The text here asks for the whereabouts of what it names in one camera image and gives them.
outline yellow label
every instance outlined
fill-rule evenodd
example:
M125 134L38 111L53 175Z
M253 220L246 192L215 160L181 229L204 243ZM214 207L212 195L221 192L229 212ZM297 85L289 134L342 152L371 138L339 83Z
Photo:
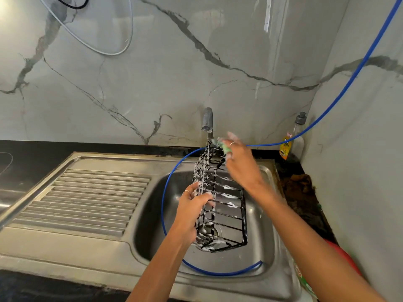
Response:
M292 138L292 134L287 132L283 141L287 141L288 139ZM291 145L293 144L292 141L281 144L280 145L280 156L283 157L284 160L287 160L288 154L290 153Z

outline faucet spout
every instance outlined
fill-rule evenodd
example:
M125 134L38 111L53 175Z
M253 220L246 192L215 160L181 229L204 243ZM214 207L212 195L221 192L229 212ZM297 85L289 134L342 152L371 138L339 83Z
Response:
M213 139L213 109L207 107L203 111L203 123L201 130L207 132L207 138L209 140Z

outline sink basin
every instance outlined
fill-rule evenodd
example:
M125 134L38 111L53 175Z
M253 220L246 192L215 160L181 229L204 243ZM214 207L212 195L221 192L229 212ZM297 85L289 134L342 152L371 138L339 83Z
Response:
M179 157L73 153L0 215L0 269L131 291L165 235L160 209L168 174ZM197 158L170 179L164 200L169 229L178 198L192 182ZM276 189L274 162L259 160ZM190 263L234 277L200 274L182 264L170 296L187 301L312 301L293 261L261 208L246 195L248 244L210 253L191 246Z
M150 194L135 232L134 245L140 256L147 260L152 259L165 238L161 224L161 199L167 178L168 176L161 178ZM164 221L167 231L174 221L178 199L186 187L192 183L192 179L193 172L177 172L171 176L164 199ZM200 269L211 272L238 271L260 260L265 264L247 275L258 275L269 269L275 255L272 223L248 195L246 197L246 213L247 245L216 253L201 251L192 245L184 259ZM182 265L179 271L202 275L185 265Z

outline wire basket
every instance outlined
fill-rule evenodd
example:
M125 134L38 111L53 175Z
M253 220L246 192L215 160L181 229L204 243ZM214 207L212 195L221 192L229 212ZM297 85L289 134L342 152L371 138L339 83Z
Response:
M202 251L218 252L245 246L246 208L243 188L229 177L224 152L208 142L194 169L197 194L211 192L214 206L207 203L196 220L195 245Z

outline blue hose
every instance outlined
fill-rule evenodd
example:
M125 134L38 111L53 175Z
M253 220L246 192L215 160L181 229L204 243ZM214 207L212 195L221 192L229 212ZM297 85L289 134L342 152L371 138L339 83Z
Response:
M275 146L275 145L281 145L287 142L290 142L292 140L295 140L296 138L302 136L304 133L306 133L307 131L309 131L312 127L314 127L321 119L323 119L323 117L325 117L326 114L329 113L329 111L337 104L338 101L340 101L340 99L344 96L344 94L346 93L346 91L348 90L348 88L351 86L351 84L353 83L353 81L355 80L355 78L357 77L357 75L360 73L361 69L364 67L365 63L368 61L368 59L370 58L372 52L375 50L376 46L378 45L379 41L381 40L382 36L384 35L386 29L388 28L388 26L390 25L390 22L392 21L393 17L395 16L397 10L399 9L399 6L401 4L403 0L396 0L392 10L390 11L388 17L385 20L385 23L382 25L382 28L380 29L378 35L376 36L374 42L371 44L368 52L365 54L364 58L362 59L361 63L358 65L358 67L355 69L353 75L350 77L349 81L347 82L347 84L344 86L344 88L341 90L340 94L335 98L335 100L333 101L333 103L330 104L330 106L320 115L320 117L318 117L312 124L310 124L308 127L305 128L305 130L303 130L300 134L297 134L295 136L293 136L292 138L283 141L283 142L277 142L277 143L270 143L270 144L256 144L256 145L247 145L249 147L260 147L260 146ZM203 150L205 147L202 148L198 148L196 150L194 150L193 152L187 154L186 156L184 156L173 168L173 170L171 171L171 173L168 176L168 179L166 180L165 183L165 187L164 187L164 192L162 193L162 202L161 202L161 222L162 222L162 228L164 230L164 234L166 236L167 232L166 232L166 228L165 228L165 223L164 223L164 198L165 198L165 192L166 192L166 187L168 186L169 183L169 179L171 178L173 172L178 168L178 166L190 155L194 154L195 152L201 151ZM211 276L215 276L215 277L231 277L231 276L235 276L235 275L241 275L243 273L246 273L248 271L250 271L251 269L254 268L258 268L260 267L263 262L260 260L259 262L257 262L256 264L253 264L247 268L244 268L242 270L238 270L238 271L234 271L234 272L226 272L226 273L219 273L219 272L211 272L211 271L207 271L207 270L203 270L200 268L197 268L196 266L193 266L192 264L188 263L185 260L182 260L182 262L189 266L191 269L194 269L200 273L206 274L206 275L211 275Z

